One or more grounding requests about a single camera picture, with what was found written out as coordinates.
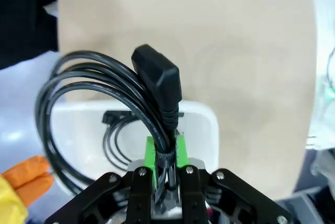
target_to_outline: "gray floor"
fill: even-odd
[[[0,173],[43,154],[34,123],[34,104],[58,57],[58,53],[48,52],[0,71]],[[69,200],[54,184],[29,207],[29,216],[44,221]]]

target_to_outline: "table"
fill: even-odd
[[[128,66],[150,44],[180,68],[183,99],[217,115],[220,166],[273,199],[292,192],[314,96],[312,0],[59,0],[59,40]]]

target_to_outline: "silver screw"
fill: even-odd
[[[225,178],[225,175],[223,172],[217,172],[216,178],[218,178],[219,180],[223,180]]]
[[[141,168],[138,173],[140,174],[140,176],[144,176],[147,173],[147,170],[145,168]]]
[[[286,219],[284,216],[279,215],[279,216],[277,217],[277,222],[278,222],[279,224],[287,224],[287,219]]]
[[[110,183],[113,183],[113,182],[116,182],[116,180],[117,180],[117,177],[115,176],[115,175],[112,175],[111,177],[109,177],[109,182]]]
[[[188,166],[188,167],[186,168],[186,173],[187,173],[187,174],[191,174],[191,173],[193,173],[193,168],[190,167],[190,166]]]

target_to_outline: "yellow glove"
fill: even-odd
[[[38,155],[0,175],[0,223],[24,223],[27,207],[53,183],[53,177],[47,173],[49,168],[47,159]]]

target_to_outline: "orange glove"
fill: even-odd
[[[53,177],[47,173],[49,168],[47,159],[37,155],[13,166],[2,177],[28,207],[51,187]]]

